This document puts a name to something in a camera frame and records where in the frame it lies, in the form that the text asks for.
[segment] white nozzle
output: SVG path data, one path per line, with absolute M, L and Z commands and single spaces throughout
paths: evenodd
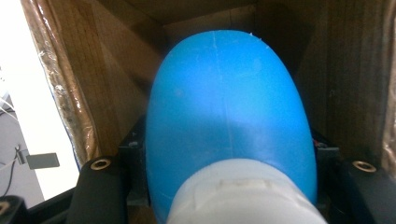
M 265 163 L 215 162 L 180 187 L 167 223 L 326 223 L 293 182 Z

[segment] blue balloon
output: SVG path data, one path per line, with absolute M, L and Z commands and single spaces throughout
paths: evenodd
M 146 137 L 159 223 L 186 179 L 227 159 L 272 165 L 316 200 L 315 155 L 300 96 L 284 64 L 253 35 L 205 32 L 175 46 L 152 87 Z

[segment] clear plastic tape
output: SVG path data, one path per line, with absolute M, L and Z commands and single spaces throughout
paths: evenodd
M 68 60 L 50 2 L 21 0 L 21 3 L 52 96 L 81 167 L 86 161 L 102 154 L 91 111 Z
M 395 14 L 390 13 L 385 27 L 392 29 L 391 54 L 389 55 L 390 76 L 387 114 L 385 118 L 384 132 L 382 137 L 382 167 L 396 178 L 396 19 Z

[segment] bolt hole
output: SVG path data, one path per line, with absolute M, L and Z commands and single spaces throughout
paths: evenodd
M 95 161 L 93 164 L 91 164 L 91 169 L 93 170 L 103 170 L 107 168 L 111 164 L 111 160 L 109 159 L 100 159 Z

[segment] cable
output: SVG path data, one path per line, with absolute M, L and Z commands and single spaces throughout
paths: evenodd
M 10 113 L 15 113 L 14 108 L 10 107 L 10 108 L 4 109 L 4 108 L 0 107 L 0 116 L 2 116 L 4 114 L 8 114 L 12 118 L 14 118 L 16 121 L 18 121 L 17 118 L 15 118 L 15 116 L 11 115 Z
M 15 157 L 14 157 L 14 161 L 12 162 L 12 165 L 11 165 L 11 173 L 10 173 L 10 175 L 9 175 L 8 186 L 7 186 L 6 192 L 3 194 L 2 197 L 4 197 L 4 196 L 7 195 L 8 191 L 9 191 L 9 187 L 11 187 L 12 176 L 14 175 L 15 161 L 16 161 L 17 158 L 18 158 L 17 155 L 18 155 L 18 150 L 15 148 Z
M 0 162 L 3 166 L 0 168 L 0 171 L 5 170 L 8 166 L 10 166 L 12 164 L 12 162 L 16 161 L 17 159 L 14 159 L 12 161 L 10 161 L 9 163 L 5 164 L 3 162 Z

